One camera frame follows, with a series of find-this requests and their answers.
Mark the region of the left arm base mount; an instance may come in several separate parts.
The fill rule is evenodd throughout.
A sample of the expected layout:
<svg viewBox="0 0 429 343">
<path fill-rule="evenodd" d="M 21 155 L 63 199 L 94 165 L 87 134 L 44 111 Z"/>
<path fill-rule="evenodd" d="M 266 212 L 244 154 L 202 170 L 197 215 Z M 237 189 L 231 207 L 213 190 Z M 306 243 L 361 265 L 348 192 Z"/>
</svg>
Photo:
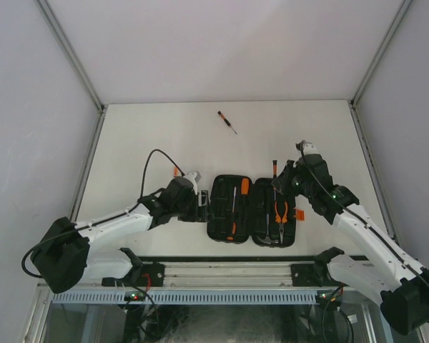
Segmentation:
<svg viewBox="0 0 429 343">
<path fill-rule="evenodd" d="M 130 248 L 122 247 L 120 257 L 128 262 L 126 274 L 122 278 L 105 277 L 102 279 L 103 287 L 136 286 L 162 287 L 165 276 L 165 266 L 161 263 L 144 263 Z"/>
</svg>

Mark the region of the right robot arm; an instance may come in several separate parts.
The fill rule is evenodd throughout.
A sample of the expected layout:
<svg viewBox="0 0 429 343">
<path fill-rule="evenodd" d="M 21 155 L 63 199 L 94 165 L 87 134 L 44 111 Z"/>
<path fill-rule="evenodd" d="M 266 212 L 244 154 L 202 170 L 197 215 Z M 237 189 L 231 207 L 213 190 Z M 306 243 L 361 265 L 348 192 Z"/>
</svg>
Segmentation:
<svg viewBox="0 0 429 343">
<path fill-rule="evenodd" d="M 315 213 L 324 217 L 360 249 L 371 267 L 341 250 L 314 267 L 324 285 L 346 284 L 378 305 L 388 324 L 407 335 L 429 323 L 429 268 L 411 257 L 370 218 L 359 199 L 335 184 L 320 154 L 302 153 L 287 161 L 272 185 L 282 195 L 302 195 Z"/>
</svg>

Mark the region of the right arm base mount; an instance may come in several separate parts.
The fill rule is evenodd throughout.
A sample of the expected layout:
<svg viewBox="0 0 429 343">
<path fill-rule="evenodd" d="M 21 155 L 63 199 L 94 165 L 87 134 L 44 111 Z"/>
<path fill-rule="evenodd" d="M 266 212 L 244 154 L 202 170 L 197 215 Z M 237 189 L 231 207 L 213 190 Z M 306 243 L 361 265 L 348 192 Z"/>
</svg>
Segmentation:
<svg viewBox="0 0 429 343">
<path fill-rule="evenodd" d="M 334 280 L 328 271 L 328 264 L 345 252 L 337 247 L 331 247 L 316 255 L 313 262 L 292 264 L 291 276 L 294 287 L 333 287 L 341 283 Z"/>
</svg>

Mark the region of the small orange precision screwdriver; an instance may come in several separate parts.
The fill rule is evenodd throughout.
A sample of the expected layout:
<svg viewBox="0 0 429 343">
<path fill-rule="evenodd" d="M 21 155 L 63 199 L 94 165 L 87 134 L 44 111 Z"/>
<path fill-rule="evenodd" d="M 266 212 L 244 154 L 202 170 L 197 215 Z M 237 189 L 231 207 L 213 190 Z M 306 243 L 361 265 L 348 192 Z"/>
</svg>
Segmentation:
<svg viewBox="0 0 429 343">
<path fill-rule="evenodd" d="M 224 121 L 224 123 L 235 133 L 237 134 L 237 132 L 235 131 L 235 129 L 233 128 L 232 124 L 230 123 L 230 121 L 225 117 L 225 115 L 221 112 L 218 111 L 217 114 L 220 116 L 220 118 Z"/>
</svg>

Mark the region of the black plastic tool case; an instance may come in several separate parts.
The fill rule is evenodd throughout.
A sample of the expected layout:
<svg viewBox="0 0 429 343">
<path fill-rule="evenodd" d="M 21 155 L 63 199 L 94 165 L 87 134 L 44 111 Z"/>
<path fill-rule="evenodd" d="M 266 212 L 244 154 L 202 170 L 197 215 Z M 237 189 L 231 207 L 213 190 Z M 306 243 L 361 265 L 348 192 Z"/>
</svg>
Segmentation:
<svg viewBox="0 0 429 343">
<path fill-rule="evenodd" d="M 243 178 L 250 180 L 250 190 L 248 194 L 248 209 L 247 218 L 242 221 L 239 220 L 240 210 L 240 197 L 241 197 L 241 183 Z M 232 222 L 232 198 L 233 189 L 237 187 L 237 197 L 235 205 L 235 219 L 236 219 L 236 234 L 233 241 L 227 240 Z M 290 247 L 295 243 L 297 220 L 295 218 L 296 201 L 295 196 L 292 194 L 281 195 L 276 193 L 276 200 L 278 201 L 278 209 L 281 215 L 284 214 L 285 205 L 289 205 L 288 210 L 288 223 L 285 224 L 284 242 L 280 247 Z M 257 226 L 257 221 L 266 214 L 271 214 L 275 219 L 275 210 L 273 202 L 273 186 L 271 178 L 259 178 L 251 180 L 251 178 L 241 175 L 221 174 L 214 178 L 211 195 L 210 195 L 210 208 L 213 213 L 212 220 L 207 223 L 207 235 L 210 239 L 218 242 L 226 242 L 233 244 L 245 243 L 248 239 L 252 239 L 253 232 Z"/>
</svg>

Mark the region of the small claw hammer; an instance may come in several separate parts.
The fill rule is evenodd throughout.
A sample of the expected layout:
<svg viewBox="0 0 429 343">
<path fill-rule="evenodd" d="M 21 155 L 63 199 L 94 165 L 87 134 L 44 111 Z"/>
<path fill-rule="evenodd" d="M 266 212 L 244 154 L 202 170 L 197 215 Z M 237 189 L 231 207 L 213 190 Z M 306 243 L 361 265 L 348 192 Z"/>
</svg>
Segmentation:
<svg viewBox="0 0 429 343">
<path fill-rule="evenodd" d="M 266 214 L 257 221 L 252 238 L 255 244 L 260 246 L 280 247 L 282 245 L 280 225 L 271 214 Z"/>
</svg>

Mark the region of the orange handled needle-nose pliers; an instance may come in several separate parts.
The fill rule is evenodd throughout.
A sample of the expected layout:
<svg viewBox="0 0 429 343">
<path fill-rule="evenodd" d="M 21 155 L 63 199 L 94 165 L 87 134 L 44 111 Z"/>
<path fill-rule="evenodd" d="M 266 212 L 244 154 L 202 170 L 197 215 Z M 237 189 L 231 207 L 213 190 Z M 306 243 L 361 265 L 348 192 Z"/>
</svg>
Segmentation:
<svg viewBox="0 0 429 343">
<path fill-rule="evenodd" d="M 281 215 L 278 209 L 278 201 L 275 200 L 275 203 L 274 203 L 275 222 L 278 223 L 281 244 L 284 242 L 285 224 L 288 223 L 287 215 L 288 215 L 289 205 L 287 202 L 284 202 L 284 205 L 285 205 L 285 211 L 284 211 L 284 214 Z"/>
</svg>

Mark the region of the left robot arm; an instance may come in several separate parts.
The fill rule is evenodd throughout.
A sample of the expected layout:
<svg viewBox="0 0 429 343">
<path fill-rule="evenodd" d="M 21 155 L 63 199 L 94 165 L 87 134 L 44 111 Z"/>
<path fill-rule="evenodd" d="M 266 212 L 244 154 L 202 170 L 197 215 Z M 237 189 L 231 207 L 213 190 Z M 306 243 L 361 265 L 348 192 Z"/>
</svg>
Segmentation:
<svg viewBox="0 0 429 343">
<path fill-rule="evenodd" d="M 85 222 L 59 218 L 32 249 L 30 260 L 55 294 L 89 279 L 115 278 L 133 286 L 141 280 L 142 268 L 130 249 L 104 256 L 97 252 L 122 237 L 165 225 L 173 217 L 206 222 L 208 193 L 199 189 L 200 178 L 197 171 L 175 177 L 167 187 L 103 218 Z"/>
</svg>

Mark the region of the black handled screwdriver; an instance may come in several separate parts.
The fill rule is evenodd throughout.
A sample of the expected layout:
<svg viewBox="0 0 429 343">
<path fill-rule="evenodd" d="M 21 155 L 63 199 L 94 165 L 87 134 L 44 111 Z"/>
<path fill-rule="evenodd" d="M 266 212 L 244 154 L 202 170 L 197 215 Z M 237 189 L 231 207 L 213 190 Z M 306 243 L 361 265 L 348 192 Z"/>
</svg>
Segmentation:
<svg viewBox="0 0 429 343">
<path fill-rule="evenodd" d="M 232 227 L 231 227 L 231 230 L 230 230 L 229 234 L 227 235 L 227 240 L 229 242 L 231 242 L 231 241 L 234 240 L 235 234 L 236 234 L 236 229 L 237 229 L 236 219 L 235 219 L 236 197 L 237 197 L 237 187 L 234 187 L 234 189 L 233 189 L 233 198 L 232 198 L 232 211 L 231 211 Z"/>
</svg>

